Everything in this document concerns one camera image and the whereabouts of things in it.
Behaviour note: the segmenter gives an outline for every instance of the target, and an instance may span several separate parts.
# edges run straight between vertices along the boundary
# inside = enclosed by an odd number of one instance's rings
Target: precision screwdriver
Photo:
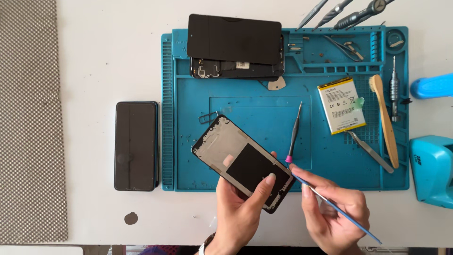
[[[318,12],[319,10],[327,3],[329,0],[321,0],[319,4],[317,4],[313,10],[311,10],[307,16],[300,22],[300,24],[297,26],[296,31],[301,29],[303,26],[305,26]]]
[[[389,3],[393,2],[393,1],[395,1],[395,0],[386,0],[386,6],[387,6]],[[358,22],[356,22],[356,23],[354,23],[354,24],[348,26],[348,27],[346,28],[346,31],[348,31],[350,28],[353,28],[353,27],[357,26],[358,24],[362,23],[363,21],[369,19],[371,16],[372,16],[372,15],[367,15],[367,16],[361,18]]]
[[[336,5],[332,10],[329,11],[329,13],[327,13],[323,19],[314,27],[314,29],[312,30],[315,31],[315,29],[317,29],[318,27],[326,24],[327,22],[331,21],[333,18],[335,18],[338,14],[340,14],[340,12],[343,11],[344,7],[346,7],[346,5],[348,5],[349,3],[351,3],[352,0],[344,0],[342,3]]]
[[[393,73],[392,78],[389,81],[390,85],[390,101],[392,102],[392,121],[400,121],[401,117],[398,116],[398,87],[400,80],[398,79],[398,74],[395,71],[395,56],[393,56]]]
[[[299,132],[299,122],[300,122],[300,109],[302,108],[302,102],[299,105],[299,112],[297,113],[296,122],[294,122],[293,133],[291,134],[291,145],[289,146],[289,153],[286,156],[286,162],[292,163],[293,162],[293,150],[294,144],[296,143],[297,133]]]
[[[339,20],[333,28],[329,29],[344,29],[350,25],[357,23],[360,19],[364,18],[367,15],[374,16],[384,11],[386,8],[385,0],[373,0],[365,9],[360,12],[353,12],[350,15]]]

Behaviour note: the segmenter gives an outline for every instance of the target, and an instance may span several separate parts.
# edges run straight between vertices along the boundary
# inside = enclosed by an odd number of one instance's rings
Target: left hand
[[[269,198],[275,184],[271,173],[256,187],[246,201],[239,197],[239,191],[220,177],[217,184],[217,231],[205,254],[236,254],[253,237],[260,222],[261,209]]]

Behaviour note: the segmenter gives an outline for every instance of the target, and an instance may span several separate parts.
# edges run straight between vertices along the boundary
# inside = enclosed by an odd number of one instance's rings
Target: blue tool holder
[[[354,62],[323,37],[339,43],[353,41],[364,57]],[[354,38],[338,37],[353,35]],[[399,104],[400,122],[393,124],[400,167],[387,173],[351,136],[331,136],[317,86],[352,76],[359,97],[365,99],[366,126],[356,128],[389,164],[381,132],[379,105],[368,79],[379,74],[390,107],[388,81],[396,56],[400,78],[400,102],[408,92],[407,27],[367,26],[349,31],[321,28],[282,29],[285,45],[286,87],[269,91],[258,81],[238,79],[195,79],[190,75],[187,29],[162,35],[162,189],[166,191],[215,191],[219,175],[195,158],[190,149],[209,126],[198,117],[219,112],[268,151],[276,151],[284,163],[300,102],[303,102],[298,142],[293,161],[300,167],[333,180],[339,186],[359,190],[405,190],[409,188],[409,107]],[[403,43],[390,47],[402,40]],[[290,50],[295,44],[300,50]],[[291,191],[300,191],[296,183]]]

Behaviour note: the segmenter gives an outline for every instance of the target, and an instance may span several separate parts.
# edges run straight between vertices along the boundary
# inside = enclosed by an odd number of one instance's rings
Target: sticker label
[[[237,69],[249,69],[250,63],[249,62],[237,62],[236,61],[236,68]]]

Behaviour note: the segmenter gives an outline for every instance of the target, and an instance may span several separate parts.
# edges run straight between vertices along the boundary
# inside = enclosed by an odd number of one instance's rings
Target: metal tweezers
[[[332,39],[332,38],[330,38],[330,37],[328,37],[326,35],[324,35],[324,38],[326,38],[333,45],[337,46],[337,48],[339,48],[348,58],[352,59],[354,62],[361,62],[360,59],[354,59],[353,57],[351,57],[351,55],[347,51],[352,52],[354,55],[356,55],[356,54],[349,47],[344,46],[343,44],[335,41],[334,39]]]
[[[360,140],[359,137],[357,137],[357,135],[354,133],[354,132],[351,132],[351,131],[345,131],[347,133],[349,133],[352,138],[354,139],[354,141],[356,141],[356,143],[362,147],[362,149],[364,149],[370,156],[372,156],[385,170],[387,170],[387,172],[389,173],[393,173],[393,168],[387,164],[387,162],[381,158],[379,156],[379,154],[377,154],[373,149],[371,149],[371,147],[364,141]]]

